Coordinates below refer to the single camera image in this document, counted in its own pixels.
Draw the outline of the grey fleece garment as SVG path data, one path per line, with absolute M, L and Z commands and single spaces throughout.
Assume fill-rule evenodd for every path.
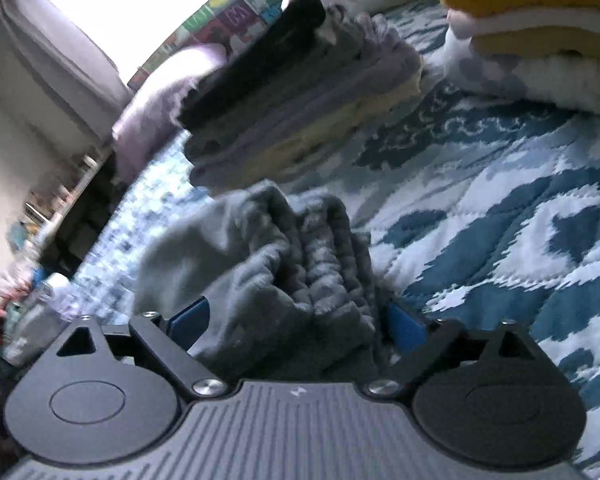
M 170 226 L 145 250 L 133 308 L 174 315 L 205 299 L 188 353 L 213 374 L 369 382 L 386 367 L 370 236 L 336 196 L 262 182 Z

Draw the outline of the colourful patterned headboard strip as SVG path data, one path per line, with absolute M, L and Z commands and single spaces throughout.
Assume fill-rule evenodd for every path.
M 184 48 L 219 44 L 228 55 L 244 50 L 282 14 L 283 0 L 208 0 L 174 29 L 126 83 L 137 91 L 163 62 Z

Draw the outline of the stack of folded dark clothes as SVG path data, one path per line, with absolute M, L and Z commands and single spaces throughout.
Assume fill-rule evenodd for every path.
M 183 100 L 189 181 L 222 192 L 275 177 L 417 96 L 421 76 L 422 57 L 383 16 L 294 0 Z

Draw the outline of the pink pillow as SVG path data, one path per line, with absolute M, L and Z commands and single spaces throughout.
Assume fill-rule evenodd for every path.
M 182 99 L 227 62 L 220 44 L 188 47 L 164 61 L 137 90 L 112 127 L 117 175 L 131 184 L 180 130 Z

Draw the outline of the blue white patterned quilt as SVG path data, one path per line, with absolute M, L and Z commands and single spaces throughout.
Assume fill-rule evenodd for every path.
M 422 91 L 341 148 L 291 156 L 284 187 L 340 196 L 409 306 L 475 328 L 521 322 L 579 391 L 576 462 L 600 477 L 600 117 L 470 96 L 437 69 L 440 6 L 390 20 L 424 58 Z

